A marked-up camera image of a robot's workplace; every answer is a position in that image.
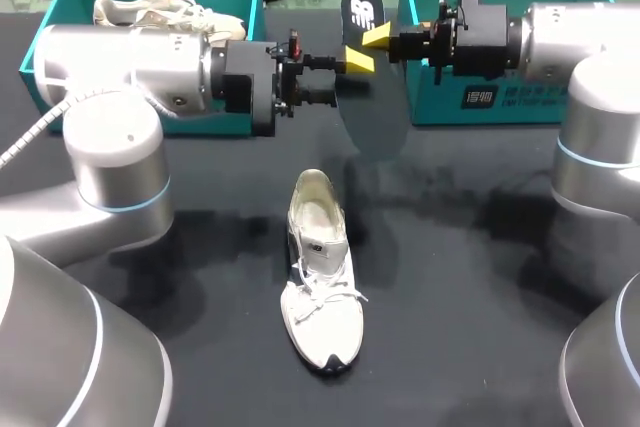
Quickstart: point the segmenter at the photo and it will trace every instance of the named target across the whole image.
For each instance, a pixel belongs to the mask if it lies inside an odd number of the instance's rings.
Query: robotic arm
[[[454,76],[494,79],[515,70],[527,81],[568,85],[552,189],[583,215],[640,222],[640,4],[532,4],[522,17],[504,5],[440,1],[433,22],[365,33],[363,44],[389,60],[427,59],[440,84]],[[559,387],[574,427],[640,422],[640,275],[572,334],[562,351]]]
[[[523,17],[510,17],[505,5],[441,0],[434,21],[383,25],[365,33],[363,45],[388,50],[391,62],[426,59],[437,85],[444,69],[487,80],[515,71],[528,82],[568,85],[554,197],[580,214],[638,222],[639,24],[640,4],[534,3]]]
[[[335,106],[333,91],[298,84],[305,68],[367,72],[373,59],[348,47],[341,57],[303,53],[295,31],[284,44],[212,48],[195,33],[48,27],[34,71],[52,109],[0,156],[0,168],[64,115],[75,181],[0,199],[0,232],[58,267],[154,242],[173,222],[158,114],[248,114],[252,135],[272,136],[276,114],[293,117],[303,102]]]

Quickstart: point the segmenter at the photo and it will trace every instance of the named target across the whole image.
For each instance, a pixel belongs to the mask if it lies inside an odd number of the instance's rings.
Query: shoe logo
[[[371,30],[374,27],[374,13],[371,2],[362,0],[351,0],[351,21],[365,30]]]

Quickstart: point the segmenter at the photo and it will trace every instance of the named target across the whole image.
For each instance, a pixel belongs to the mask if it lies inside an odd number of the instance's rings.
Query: black table
[[[37,119],[18,66],[40,19],[0,17],[0,150]],[[318,53],[339,25],[334,11],[268,12],[272,37],[295,27]],[[556,208],[557,128],[416,130],[386,82],[395,101],[300,108],[273,139],[167,140],[172,234],[67,269],[165,343],[171,426],[567,425],[562,346],[637,271],[638,229]],[[312,167],[341,195],[370,300],[359,360],[337,379],[305,368],[279,306],[286,212]],[[61,139],[43,136],[0,172],[0,194],[70,178]]]

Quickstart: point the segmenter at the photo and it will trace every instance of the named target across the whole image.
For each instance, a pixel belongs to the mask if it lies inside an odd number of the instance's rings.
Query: shoe insole
[[[296,223],[302,226],[303,233],[312,239],[330,242],[337,238],[331,216],[320,202],[305,202],[298,211]]]

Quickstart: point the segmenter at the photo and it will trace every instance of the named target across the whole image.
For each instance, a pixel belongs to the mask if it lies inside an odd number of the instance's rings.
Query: white sneaker
[[[291,273],[280,306],[300,355],[327,373],[344,370],[362,344],[363,316],[355,289],[344,213],[319,170],[304,171],[288,215]]]
[[[195,0],[95,0],[93,23],[202,32],[212,46],[247,35],[241,19],[205,9]]]

